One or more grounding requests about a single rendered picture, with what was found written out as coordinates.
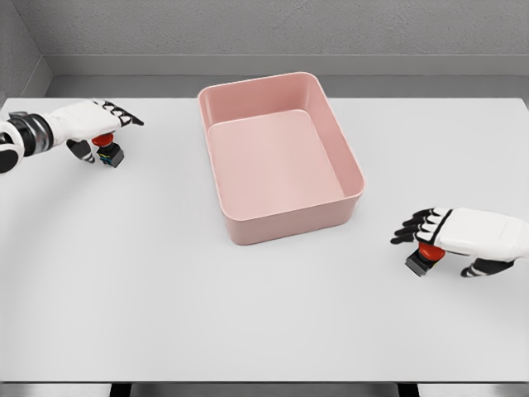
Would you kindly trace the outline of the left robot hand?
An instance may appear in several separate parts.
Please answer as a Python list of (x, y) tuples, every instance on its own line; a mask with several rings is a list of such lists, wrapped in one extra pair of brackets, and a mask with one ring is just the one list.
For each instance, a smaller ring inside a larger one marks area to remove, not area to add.
[(66, 146), (78, 159), (95, 161), (89, 142), (96, 136), (127, 126), (144, 123), (138, 117), (107, 100), (84, 100), (62, 107), (51, 114), (64, 129)]

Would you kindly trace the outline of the red-button black industrial switch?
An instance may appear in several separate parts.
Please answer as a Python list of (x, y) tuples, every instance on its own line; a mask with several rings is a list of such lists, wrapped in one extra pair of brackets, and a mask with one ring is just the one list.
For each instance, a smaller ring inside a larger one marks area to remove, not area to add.
[(418, 248), (405, 260), (405, 265), (417, 276), (424, 276), (446, 254), (446, 251), (423, 242), (418, 243)]
[(98, 148), (98, 157), (104, 165), (117, 168), (124, 159), (124, 152), (114, 141), (112, 133), (96, 136), (92, 139), (92, 143)]

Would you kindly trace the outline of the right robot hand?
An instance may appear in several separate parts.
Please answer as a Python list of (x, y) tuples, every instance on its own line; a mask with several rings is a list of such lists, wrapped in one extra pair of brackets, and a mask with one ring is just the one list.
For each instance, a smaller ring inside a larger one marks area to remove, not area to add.
[(474, 262), (464, 278), (496, 275), (519, 259), (529, 261), (529, 222), (470, 208), (428, 208), (412, 215), (390, 240), (425, 243)]

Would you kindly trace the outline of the pink rectangular basket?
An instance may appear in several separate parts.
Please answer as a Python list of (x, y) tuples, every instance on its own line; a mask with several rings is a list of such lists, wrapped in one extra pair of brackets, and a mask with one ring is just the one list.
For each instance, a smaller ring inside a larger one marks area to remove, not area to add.
[(365, 177), (313, 74), (209, 86), (198, 105), (219, 205), (235, 244), (351, 218)]

